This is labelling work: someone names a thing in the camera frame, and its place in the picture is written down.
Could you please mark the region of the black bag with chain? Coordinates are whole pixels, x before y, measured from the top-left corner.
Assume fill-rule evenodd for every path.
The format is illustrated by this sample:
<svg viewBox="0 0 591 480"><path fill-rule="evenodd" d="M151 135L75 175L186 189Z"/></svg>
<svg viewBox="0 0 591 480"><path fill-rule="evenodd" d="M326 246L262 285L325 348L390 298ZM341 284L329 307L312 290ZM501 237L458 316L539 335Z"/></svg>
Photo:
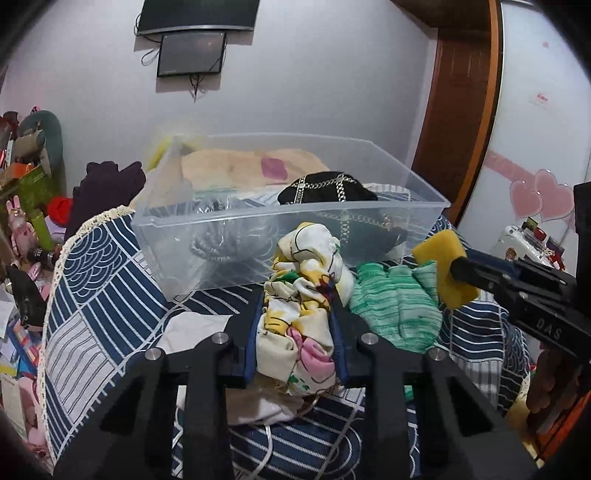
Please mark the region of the black bag with chain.
<svg viewBox="0 0 591 480"><path fill-rule="evenodd" d="M341 241L342 256L356 263L382 260L407 240L408 231L373 206L378 195L353 176L339 171L322 171L294 180L280 191L282 205L338 203L335 209L311 214Z"/></svg>

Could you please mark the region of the teal plush pillow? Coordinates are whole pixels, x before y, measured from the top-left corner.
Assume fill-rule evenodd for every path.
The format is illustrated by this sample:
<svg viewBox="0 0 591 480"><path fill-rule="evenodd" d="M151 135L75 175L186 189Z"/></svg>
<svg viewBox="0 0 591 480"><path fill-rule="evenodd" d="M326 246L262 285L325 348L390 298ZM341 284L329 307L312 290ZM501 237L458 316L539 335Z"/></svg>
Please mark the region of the teal plush pillow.
<svg viewBox="0 0 591 480"><path fill-rule="evenodd" d="M38 161L48 177L56 176L63 164L61 125L55 114L38 110L18 126L13 158L21 163Z"/></svg>

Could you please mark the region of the yellow sponge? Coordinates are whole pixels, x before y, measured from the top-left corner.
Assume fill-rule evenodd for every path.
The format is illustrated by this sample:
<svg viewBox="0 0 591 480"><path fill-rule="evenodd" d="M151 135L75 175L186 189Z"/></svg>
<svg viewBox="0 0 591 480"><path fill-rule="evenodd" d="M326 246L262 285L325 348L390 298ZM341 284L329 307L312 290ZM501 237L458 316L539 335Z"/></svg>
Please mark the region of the yellow sponge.
<svg viewBox="0 0 591 480"><path fill-rule="evenodd" d="M477 287L455 280L451 274L452 263L467 257L454 230L443 230L429 237L412 250L412 255L419 265L436 263L438 294L449 309L461 308L479 297Z"/></svg>

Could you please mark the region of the yellow curved tube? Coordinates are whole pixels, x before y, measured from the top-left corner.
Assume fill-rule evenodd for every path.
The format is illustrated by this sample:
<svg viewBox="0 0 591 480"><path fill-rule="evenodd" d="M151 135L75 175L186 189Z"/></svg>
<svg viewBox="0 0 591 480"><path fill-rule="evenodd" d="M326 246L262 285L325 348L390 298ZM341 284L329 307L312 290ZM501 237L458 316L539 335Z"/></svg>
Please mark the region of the yellow curved tube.
<svg viewBox="0 0 591 480"><path fill-rule="evenodd" d="M188 137L184 135L173 135L163 138L149 155L144 165L145 171L154 170L175 141L179 142L179 155L186 156L194 151L200 150L203 139L204 137L202 136Z"/></svg>

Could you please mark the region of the beige blanket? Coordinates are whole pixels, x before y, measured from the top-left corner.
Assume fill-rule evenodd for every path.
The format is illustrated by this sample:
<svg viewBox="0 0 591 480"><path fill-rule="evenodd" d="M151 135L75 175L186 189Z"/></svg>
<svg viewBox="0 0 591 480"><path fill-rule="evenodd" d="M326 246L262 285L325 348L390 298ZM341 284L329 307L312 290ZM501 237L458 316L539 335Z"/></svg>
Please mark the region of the beige blanket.
<svg viewBox="0 0 591 480"><path fill-rule="evenodd" d="M304 175L328 169L316 155L301 149L200 149L180 156L179 170L166 165L158 174L159 164L147 172L147 180L172 185L186 180L195 191L287 185Z"/></svg>

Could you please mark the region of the green bottle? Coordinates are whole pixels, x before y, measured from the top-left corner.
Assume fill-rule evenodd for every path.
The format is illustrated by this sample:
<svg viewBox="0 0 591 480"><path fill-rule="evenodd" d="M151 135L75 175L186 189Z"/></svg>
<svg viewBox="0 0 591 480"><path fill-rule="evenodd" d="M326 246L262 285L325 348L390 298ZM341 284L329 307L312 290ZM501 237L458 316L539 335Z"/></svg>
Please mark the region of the green bottle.
<svg viewBox="0 0 591 480"><path fill-rule="evenodd" d="M42 211L39 209L32 210L29 219L35 231L39 246L44 250L52 251L54 249L54 243Z"/></svg>

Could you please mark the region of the yellow floral cloth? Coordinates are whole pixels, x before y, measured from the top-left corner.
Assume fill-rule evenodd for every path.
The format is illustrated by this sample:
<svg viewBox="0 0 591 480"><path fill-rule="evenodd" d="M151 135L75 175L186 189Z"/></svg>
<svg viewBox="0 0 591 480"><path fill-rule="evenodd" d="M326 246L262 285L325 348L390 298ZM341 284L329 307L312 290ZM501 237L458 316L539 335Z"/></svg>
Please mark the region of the yellow floral cloth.
<svg viewBox="0 0 591 480"><path fill-rule="evenodd" d="M277 242L256 327L256 368L288 395L304 397L335 386L332 301L346 305L355 280L341 242L325 225L303 222Z"/></svg>

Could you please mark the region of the small wall monitor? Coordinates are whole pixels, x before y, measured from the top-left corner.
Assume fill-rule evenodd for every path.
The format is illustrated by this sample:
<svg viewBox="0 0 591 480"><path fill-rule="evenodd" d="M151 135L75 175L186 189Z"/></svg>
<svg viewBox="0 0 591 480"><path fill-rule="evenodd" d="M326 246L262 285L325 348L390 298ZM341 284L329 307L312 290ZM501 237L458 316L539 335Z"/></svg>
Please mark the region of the small wall monitor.
<svg viewBox="0 0 591 480"><path fill-rule="evenodd" d="M158 56L157 77L215 75L221 72L226 34L221 31L186 31L164 34Z"/></svg>

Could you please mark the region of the large wall television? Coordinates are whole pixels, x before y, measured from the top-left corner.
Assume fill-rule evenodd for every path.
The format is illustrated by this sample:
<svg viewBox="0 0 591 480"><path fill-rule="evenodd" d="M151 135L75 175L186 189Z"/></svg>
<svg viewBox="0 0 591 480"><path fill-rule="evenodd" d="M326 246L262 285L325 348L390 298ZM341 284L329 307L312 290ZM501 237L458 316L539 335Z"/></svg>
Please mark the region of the large wall television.
<svg viewBox="0 0 591 480"><path fill-rule="evenodd" d="M259 0L145 0L139 35L184 30L252 31Z"/></svg>

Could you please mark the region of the white wardrobe sliding door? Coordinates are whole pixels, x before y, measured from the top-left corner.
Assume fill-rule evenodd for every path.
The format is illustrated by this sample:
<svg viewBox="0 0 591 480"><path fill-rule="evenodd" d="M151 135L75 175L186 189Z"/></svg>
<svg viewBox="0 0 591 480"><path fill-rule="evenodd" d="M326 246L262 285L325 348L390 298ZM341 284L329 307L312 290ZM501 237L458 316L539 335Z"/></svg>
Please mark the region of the white wardrobe sliding door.
<svg viewBox="0 0 591 480"><path fill-rule="evenodd" d="M501 4L500 94L483 166L459 231L492 249L501 232L528 217L564 248L574 270L574 185L590 161L590 80L570 45L537 7Z"/></svg>

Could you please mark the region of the dark purple garment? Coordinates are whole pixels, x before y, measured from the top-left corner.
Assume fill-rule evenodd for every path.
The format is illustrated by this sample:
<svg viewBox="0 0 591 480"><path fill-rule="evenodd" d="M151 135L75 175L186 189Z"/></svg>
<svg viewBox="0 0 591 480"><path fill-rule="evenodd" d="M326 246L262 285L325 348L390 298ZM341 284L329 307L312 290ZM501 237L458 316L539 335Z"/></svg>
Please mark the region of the dark purple garment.
<svg viewBox="0 0 591 480"><path fill-rule="evenodd" d="M123 169L112 161L89 162L86 176L72 191L72 207L65 239L72 237L90 218L119 206L128 206L146 182L142 164L133 162Z"/></svg>

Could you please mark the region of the blue white patterned tablecloth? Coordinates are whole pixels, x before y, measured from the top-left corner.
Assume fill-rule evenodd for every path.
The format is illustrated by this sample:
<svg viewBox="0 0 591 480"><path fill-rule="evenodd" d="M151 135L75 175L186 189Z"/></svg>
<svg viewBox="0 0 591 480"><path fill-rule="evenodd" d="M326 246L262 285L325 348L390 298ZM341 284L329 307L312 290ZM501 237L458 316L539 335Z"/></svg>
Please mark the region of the blue white patterned tablecloth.
<svg viewBox="0 0 591 480"><path fill-rule="evenodd" d="M167 300L153 280L131 228L115 209L94 217L67 245L52 289L43 338L39 392L48 449L58 459L81 432L127 363L169 346L166 329L190 337L217 331L245 310L252 286L195 290ZM530 355L523 333L489 294L445 310L437 340L501 413L517 400ZM362 446L365 393L338 389L304 414L229 432L240 479L354 479Z"/></svg>

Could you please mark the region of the green cardboard box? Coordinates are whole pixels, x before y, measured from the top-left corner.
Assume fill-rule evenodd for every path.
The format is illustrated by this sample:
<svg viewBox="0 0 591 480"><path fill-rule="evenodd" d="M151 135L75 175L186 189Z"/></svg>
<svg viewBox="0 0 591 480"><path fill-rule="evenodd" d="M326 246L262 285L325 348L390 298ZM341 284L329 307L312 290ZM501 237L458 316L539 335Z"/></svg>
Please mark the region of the green cardboard box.
<svg viewBox="0 0 591 480"><path fill-rule="evenodd" d="M12 180L1 189L1 207L7 200L19 197L20 208L27 214L35 209L46 211L47 205L60 195L59 185L37 166L17 180Z"/></svg>

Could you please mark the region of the white appliance with stickers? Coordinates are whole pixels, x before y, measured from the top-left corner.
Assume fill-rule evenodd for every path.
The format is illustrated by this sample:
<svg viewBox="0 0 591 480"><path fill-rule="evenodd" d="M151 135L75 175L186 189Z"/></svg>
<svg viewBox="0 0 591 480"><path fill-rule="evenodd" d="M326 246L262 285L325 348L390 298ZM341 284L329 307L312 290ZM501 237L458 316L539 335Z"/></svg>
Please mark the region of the white appliance with stickers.
<svg viewBox="0 0 591 480"><path fill-rule="evenodd" d="M561 271L566 270L562 258L564 249L532 217L528 217L520 226L505 227L490 253L505 260L529 259Z"/></svg>

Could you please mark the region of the green knitted cloth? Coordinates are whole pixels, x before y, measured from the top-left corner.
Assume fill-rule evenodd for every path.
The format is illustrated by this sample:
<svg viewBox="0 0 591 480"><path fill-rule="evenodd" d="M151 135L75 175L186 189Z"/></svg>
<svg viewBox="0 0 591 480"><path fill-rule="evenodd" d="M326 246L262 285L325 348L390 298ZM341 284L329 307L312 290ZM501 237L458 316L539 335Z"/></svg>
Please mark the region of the green knitted cloth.
<svg viewBox="0 0 591 480"><path fill-rule="evenodd" d="M394 347L426 353L434 346L443 322L437 264L430 261L416 268L360 265L349 310L365 319L372 332Z"/></svg>

